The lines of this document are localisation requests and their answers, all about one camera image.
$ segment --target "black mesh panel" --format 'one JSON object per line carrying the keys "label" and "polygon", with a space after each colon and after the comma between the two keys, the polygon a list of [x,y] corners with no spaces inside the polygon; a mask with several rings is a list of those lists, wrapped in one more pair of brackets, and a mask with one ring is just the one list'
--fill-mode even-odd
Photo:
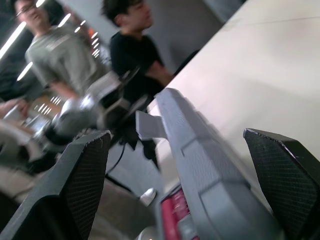
{"label": "black mesh panel", "polygon": [[108,137],[97,139],[88,144],[82,153],[80,164],[64,189],[64,199],[70,209],[82,239],[89,237],[91,226],[98,209],[104,183],[108,158]]}
{"label": "black mesh panel", "polygon": [[248,131],[245,139],[274,215],[290,239],[300,239],[319,223],[318,185],[281,142]]}

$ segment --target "man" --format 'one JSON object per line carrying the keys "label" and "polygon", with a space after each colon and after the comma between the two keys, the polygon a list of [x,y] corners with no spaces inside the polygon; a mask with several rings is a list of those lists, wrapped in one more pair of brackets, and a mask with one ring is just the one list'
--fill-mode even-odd
{"label": "man", "polygon": [[45,87],[66,99],[76,98],[106,74],[79,32],[75,33],[68,24],[51,27],[48,14],[36,7],[35,0],[9,0],[9,6],[34,34],[25,57],[33,62],[32,70]]}
{"label": "man", "polygon": [[124,97],[135,102],[143,95],[154,96],[174,76],[164,67],[152,40],[143,31],[152,26],[149,7],[144,0],[103,0],[102,14],[120,31],[110,43],[113,70],[119,75],[140,68],[137,76],[125,87]]}

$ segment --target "wall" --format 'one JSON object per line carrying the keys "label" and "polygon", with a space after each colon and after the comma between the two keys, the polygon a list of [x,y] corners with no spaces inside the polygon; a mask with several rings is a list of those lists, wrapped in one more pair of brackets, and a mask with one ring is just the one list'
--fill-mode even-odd
{"label": "wall", "polygon": [[149,0],[154,26],[147,32],[168,68],[175,72],[193,51],[202,48],[221,24],[200,0]]}
{"label": "wall", "polygon": [[203,0],[218,19],[225,23],[246,0]]}
{"label": "wall", "polygon": [[[102,0],[59,0],[69,5],[108,43],[117,29],[100,15]],[[175,72],[193,51],[202,48],[221,28],[212,11],[200,0],[147,0],[154,26],[147,32],[156,42],[167,67]]]}

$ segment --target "black cable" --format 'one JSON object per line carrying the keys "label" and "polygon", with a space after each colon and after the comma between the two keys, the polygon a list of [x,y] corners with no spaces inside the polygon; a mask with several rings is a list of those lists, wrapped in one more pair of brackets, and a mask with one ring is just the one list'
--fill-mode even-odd
{"label": "black cable", "polygon": [[124,156],[125,150],[126,150],[126,144],[123,145],[123,149],[122,149],[122,152],[121,152],[121,155],[120,155],[118,161],[115,163],[115,165],[109,171],[106,172],[106,174],[105,174],[106,176],[109,175],[116,168],[116,166],[120,163],[122,157]]}

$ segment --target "table surface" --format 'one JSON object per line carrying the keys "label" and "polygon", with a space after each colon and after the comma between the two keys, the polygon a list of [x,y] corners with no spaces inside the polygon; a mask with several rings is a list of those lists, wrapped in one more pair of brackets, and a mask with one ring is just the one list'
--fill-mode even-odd
{"label": "table surface", "polygon": [[[212,124],[259,188],[245,128],[300,141],[320,159],[320,1],[248,0],[170,83]],[[150,106],[159,116],[156,101]],[[165,190],[178,180],[169,144],[158,158]]]}

